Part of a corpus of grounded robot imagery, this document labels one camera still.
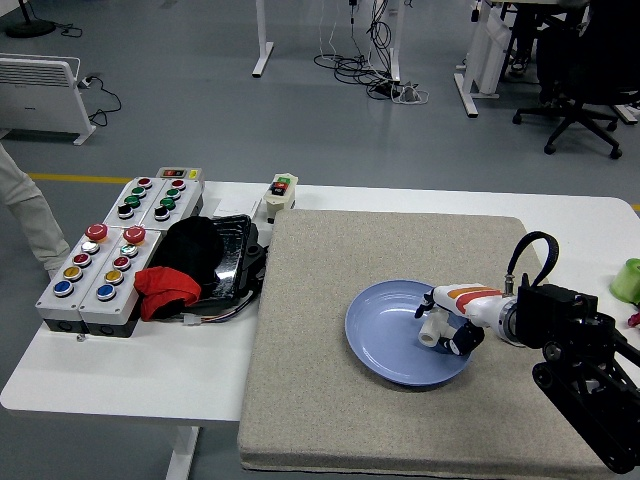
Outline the robot right hand white shell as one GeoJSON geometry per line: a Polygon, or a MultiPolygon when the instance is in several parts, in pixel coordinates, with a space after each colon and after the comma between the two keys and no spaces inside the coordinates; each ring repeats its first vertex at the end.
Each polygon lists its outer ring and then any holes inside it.
{"type": "Polygon", "coordinates": [[[418,340],[467,355],[482,343],[487,328],[501,332],[500,312],[508,301],[500,290],[477,283],[433,287],[415,312],[416,319],[427,315],[418,340]]]}

